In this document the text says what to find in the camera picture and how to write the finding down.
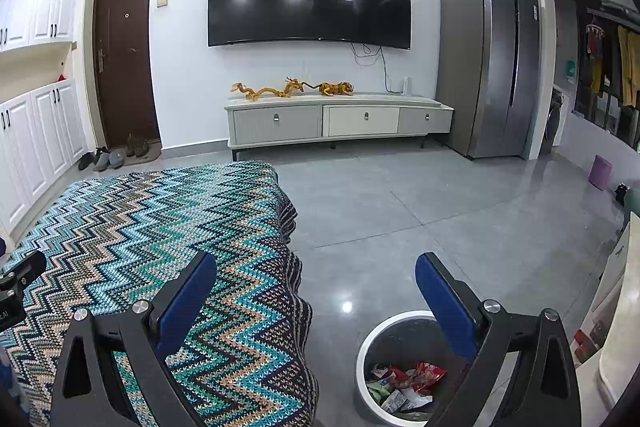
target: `zigzag patterned blanket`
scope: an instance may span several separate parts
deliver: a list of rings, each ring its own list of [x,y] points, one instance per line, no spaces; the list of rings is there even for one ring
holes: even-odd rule
[[[56,359],[73,311],[113,313],[152,299],[199,251],[218,280],[182,348],[167,359],[208,426],[310,426],[318,384],[304,347],[311,308],[297,295],[302,263],[286,243],[296,212],[271,166],[238,162],[72,184],[14,252],[34,248],[46,272],[26,291],[27,320],[3,344],[49,424]],[[126,355],[118,367],[140,422],[155,425]]]

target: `tv stand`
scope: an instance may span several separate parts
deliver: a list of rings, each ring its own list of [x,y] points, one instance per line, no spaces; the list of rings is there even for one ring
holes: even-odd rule
[[[446,133],[453,115],[430,98],[386,93],[232,98],[225,109],[234,161],[241,150],[270,145],[326,141],[334,148],[338,140]]]

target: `purple trash can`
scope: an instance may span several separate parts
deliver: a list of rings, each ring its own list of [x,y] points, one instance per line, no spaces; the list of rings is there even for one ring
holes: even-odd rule
[[[612,170],[613,165],[602,156],[596,154],[593,167],[591,167],[591,172],[589,173],[589,182],[600,190],[606,190],[609,186],[609,178]]]

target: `refrigerator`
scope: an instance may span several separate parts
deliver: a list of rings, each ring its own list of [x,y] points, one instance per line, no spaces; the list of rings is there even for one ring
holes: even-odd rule
[[[436,99],[468,158],[523,156],[539,77],[537,0],[440,0]]]

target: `metal screw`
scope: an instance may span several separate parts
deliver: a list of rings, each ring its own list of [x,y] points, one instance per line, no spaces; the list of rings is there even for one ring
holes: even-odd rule
[[[149,309],[149,303],[147,301],[136,301],[131,307],[134,313],[144,313]]]
[[[500,306],[500,302],[494,301],[493,299],[488,299],[484,301],[483,306],[484,306],[484,309],[487,310],[489,313],[497,313],[502,309],[502,307]]]
[[[556,310],[547,308],[545,309],[545,317],[548,318],[550,321],[556,321],[560,318],[560,315],[558,315],[558,312]]]
[[[74,318],[76,321],[84,321],[88,314],[89,312],[86,308],[80,308],[79,310],[76,310],[76,313],[74,313]]]

